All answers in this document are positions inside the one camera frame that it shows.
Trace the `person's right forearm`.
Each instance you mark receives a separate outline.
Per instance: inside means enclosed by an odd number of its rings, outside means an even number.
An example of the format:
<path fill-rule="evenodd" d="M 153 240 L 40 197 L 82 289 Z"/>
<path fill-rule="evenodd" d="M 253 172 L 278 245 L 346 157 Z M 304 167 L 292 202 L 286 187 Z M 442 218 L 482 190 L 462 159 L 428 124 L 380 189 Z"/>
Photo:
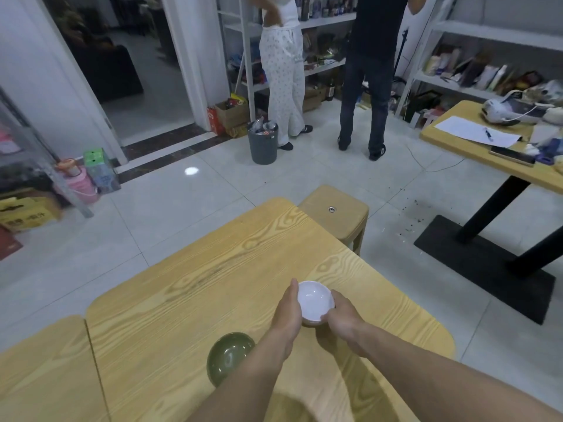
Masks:
<path fill-rule="evenodd" d="M 362 322 L 354 344 L 420 422 L 563 422 L 563 414 L 487 374 Z"/>

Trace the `yellow cardboard box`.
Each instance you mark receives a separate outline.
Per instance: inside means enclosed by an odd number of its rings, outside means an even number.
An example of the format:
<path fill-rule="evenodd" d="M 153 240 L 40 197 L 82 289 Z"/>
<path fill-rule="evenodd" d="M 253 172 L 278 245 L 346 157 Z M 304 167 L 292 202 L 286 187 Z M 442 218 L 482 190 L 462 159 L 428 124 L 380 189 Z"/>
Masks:
<path fill-rule="evenodd" d="M 0 226 L 12 233 L 41 227 L 61 218 L 62 209 L 51 197 L 11 197 L 0 200 Z"/>

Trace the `red carton box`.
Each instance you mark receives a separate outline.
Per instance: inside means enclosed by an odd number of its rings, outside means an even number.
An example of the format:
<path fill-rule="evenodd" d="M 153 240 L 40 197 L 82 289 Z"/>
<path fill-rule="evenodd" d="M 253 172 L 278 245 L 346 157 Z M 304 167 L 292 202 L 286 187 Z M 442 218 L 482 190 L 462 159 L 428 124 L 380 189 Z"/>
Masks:
<path fill-rule="evenodd" d="M 208 121 L 211 128 L 211 132 L 222 135 L 225 132 L 224 126 L 221 124 L 221 120 L 218 116 L 215 107 L 207 107 Z"/>

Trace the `green bowl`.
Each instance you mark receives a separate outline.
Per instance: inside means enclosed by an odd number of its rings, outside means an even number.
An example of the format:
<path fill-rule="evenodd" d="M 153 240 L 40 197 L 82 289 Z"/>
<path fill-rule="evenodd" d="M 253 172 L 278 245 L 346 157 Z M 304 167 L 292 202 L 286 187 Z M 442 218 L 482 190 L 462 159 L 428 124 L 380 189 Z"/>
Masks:
<path fill-rule="evenodd" d="M 250 354 L 255 341 L 246 333 L 227 333 L 218 339 L 207 357 L 207 375 L 214 387 L 218 387 Z"/>

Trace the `pink water bottle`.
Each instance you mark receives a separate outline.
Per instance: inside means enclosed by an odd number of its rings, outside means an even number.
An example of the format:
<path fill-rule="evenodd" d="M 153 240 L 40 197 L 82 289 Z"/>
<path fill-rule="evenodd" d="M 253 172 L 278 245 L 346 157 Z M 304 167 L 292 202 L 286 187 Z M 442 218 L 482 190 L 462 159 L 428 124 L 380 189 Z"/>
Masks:
<path fill-rule="evenodd" d="M 87 169 L 81 166 L 75 159 L 66 159 L 55 165 L 55 170 L 62 177 L 66 185 L 81 200 L 90 205 L 100 199 L 100 194 Z"/>

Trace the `white metal shelf unit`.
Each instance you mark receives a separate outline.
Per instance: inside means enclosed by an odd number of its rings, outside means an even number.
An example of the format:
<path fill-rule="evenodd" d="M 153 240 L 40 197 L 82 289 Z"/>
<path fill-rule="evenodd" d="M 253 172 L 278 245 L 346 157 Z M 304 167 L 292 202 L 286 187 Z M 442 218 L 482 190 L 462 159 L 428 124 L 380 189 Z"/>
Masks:
<path fill-rule="evenodd" d="M 443 34 L 461 35 L 563 53 L 563 35 L 542 34 L 451 20 L 449 16 L 454 10 L 456 3 L 457 0 L 436 0 L 434 3 L 429 16 L 429 23 L 425 27 L 420 43 L 414 52 L 412 68 L 396 108 L 396 117 L 400 116 L 403 107 L 407 103 L 412 85 L 415 82 L 431 84 L 482 100 L 495 98 L 490 91 L 479 90 L 471 86 L 461 86 L 451 80 L 442 79 L 440 76 L 429 76 L 424 73 L 422 69 L 424 60 L 429 59 Z"/>
<path fill-rule="evenodd" d="M 222 32 L 222 41 L 223 41 L 223 48 L 226 53 L 226 56 L 229 55 L 227 50 L 227 40 L 225 37 L 226 31 L 236 31 L 241 34 L 242 37 L 242 54 L 241 54 L 241 63 L 239 66 L 239 72 L 237 75 L 237 79 L 235 83 L 230 83 L 231 90 L 236 94 L 240 93 L 240 89 L 242 87 L 246 87 L 246 96 L 249 104 L 249 112 L 250 112 L 250 120 L 256 120 L 256 113 L 257 108 L 255 104 L 255 93 L 257 91 L 263 91 L 264 89 L 269 88 L 269 82 L 264 81 L 261 84 L 255 84 L 254 76 L 252 75 L 252 67 L 255 64 L 261 63 L 259 60 L 253 61 L 252 60 L 252 42 L 262 35 L 262 25 L 261 23 L 254 22 L 250 18 L 252 14 L 250 14 L 250 7 L 248 4 L 248 0 L 237 0 L 236 5 L 238 6 L 238 12 L 231 12 L 229 10 L 224 10 L 221 8 L 221 0 L 216 0 L 217 3 L 217 13 L 221 25 L 221 32 Z M 328 16 L 328 17 L 320 17 L 320 18 L 309 18 L 304 22 L 299 22 L 300 27 L 302 30 L 310 29 L 310 28 L 319 28 L 323 26 L 332 26 L 338 23 L 346 23 L 352 22 L 356 19 L 356 12 L 348 12 L 342 13 L 336 16 Z M 331 61 L 328 63 L 322 64 L 315 64 L 314 67 L 309 68 L 308 66 L 305 68 L 305 76 L 317 75 L 322 72 L 332 70 L 334 68 L 338 68 L 343 66 L 346 62 L 346 59 L 343 57 L 339 61 Z M 250 84 L 247 81 L 243 80 L 243 75 L 245 71 L 249 70 L 251 72 Z"/>

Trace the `green plastic stool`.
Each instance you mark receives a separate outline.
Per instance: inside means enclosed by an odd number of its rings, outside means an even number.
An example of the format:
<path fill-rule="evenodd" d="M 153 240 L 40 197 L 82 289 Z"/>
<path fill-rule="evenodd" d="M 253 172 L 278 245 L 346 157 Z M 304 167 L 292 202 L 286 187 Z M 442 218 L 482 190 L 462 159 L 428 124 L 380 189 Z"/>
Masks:
<path fill-rule="evenodd" d="M 121 184 L 103 148 L 84 151 L 83 165 L 99 194 L 119 191 Z"/>

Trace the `dark sofa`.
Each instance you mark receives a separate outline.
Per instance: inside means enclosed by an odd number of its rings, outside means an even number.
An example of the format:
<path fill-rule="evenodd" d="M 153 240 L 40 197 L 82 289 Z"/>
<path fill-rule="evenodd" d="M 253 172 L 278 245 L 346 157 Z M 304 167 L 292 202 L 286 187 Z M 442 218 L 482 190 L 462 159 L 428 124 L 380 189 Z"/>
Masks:
<path fill-rule="evenodd" d="M 107 36 L 89 42 L 63 38 L 100 104 L 144 93 L 125 46 L 115 45 Z"/>

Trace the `black smartphone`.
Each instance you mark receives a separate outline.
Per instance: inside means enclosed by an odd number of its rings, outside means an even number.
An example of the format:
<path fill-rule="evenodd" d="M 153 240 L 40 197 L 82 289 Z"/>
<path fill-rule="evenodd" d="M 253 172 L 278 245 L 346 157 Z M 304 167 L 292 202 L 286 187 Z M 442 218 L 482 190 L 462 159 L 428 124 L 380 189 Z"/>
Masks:
<path fill-rule="evenodd" d="M 526 166 L 534 166 L 536 163 L 535 156 L 528 155 L 526 153 L 519 152 L 509 148 L 492 146 L 489 149 L 489 154 Z"/>

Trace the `white bowl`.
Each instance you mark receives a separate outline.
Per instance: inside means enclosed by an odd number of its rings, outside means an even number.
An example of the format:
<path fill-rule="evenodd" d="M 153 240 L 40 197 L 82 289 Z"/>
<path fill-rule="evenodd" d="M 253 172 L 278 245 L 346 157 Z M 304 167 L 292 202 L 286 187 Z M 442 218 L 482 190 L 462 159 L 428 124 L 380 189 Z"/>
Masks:
<path fill-rule="evenodd" d="M 299 283 L 297 300 L 301 307 L 302 324 L 305 326 L 319 326 L 323 324 L 323 317 L 335 308 L 331 290 L 316 281 Z"/>

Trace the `person's left forearm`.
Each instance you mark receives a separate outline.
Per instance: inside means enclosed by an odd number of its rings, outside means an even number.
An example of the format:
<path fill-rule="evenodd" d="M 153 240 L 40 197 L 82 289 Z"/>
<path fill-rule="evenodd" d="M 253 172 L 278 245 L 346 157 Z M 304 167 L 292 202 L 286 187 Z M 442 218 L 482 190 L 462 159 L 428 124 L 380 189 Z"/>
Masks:
<path fill-rule="evenodd" d="M 263 422 L 298 330 L 273 327 L 186 422 Z"/>

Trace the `brown cardboard box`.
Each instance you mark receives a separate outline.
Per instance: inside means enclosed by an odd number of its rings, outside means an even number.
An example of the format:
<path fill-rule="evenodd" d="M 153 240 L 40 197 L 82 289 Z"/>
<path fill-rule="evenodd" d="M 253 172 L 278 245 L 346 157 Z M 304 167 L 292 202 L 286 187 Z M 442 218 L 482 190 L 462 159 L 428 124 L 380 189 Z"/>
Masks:
<path fill-rule="evenodd" d="M 250 122 L 250 108 L 244 97 L 232 94 L 227 100 L 215 104 L 214 108 L 225 130 Z"/>

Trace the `person's left hand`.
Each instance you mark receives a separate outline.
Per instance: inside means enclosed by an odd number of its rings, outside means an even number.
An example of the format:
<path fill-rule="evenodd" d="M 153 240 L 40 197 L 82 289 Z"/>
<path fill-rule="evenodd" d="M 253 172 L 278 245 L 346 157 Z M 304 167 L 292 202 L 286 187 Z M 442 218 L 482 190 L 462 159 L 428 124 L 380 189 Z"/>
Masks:
<path fill-rule="evenodd" d="M 293 345 L 302 325 L 301 307 L 297 302 L 289 299 L 289 286 L 278 302 L 271 322 L 271 330 L 283 338 L 286 346 Z"/>

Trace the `wooden stool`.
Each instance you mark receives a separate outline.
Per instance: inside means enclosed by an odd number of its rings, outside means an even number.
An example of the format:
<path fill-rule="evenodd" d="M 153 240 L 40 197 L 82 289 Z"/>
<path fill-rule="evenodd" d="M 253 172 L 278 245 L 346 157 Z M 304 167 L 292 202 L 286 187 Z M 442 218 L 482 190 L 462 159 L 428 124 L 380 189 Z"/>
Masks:
<path fill-rule="evenodd" d="M 330 185 L 311 192 L 299 208 L 342 244 L 360 255 L 369 206 Z"/>

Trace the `grey trash bin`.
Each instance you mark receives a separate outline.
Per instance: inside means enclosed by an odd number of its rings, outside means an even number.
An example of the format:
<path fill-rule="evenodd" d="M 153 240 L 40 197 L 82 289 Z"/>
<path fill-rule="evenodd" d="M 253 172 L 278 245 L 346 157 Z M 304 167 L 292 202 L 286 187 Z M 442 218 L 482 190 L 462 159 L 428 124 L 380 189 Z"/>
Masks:
<path fill-rule="evenodd" d="M 250 154 L 254 163 L 270 165 L 277 159 L 278 124 L 264 117 L 251 122 L 247 127 Z"/>

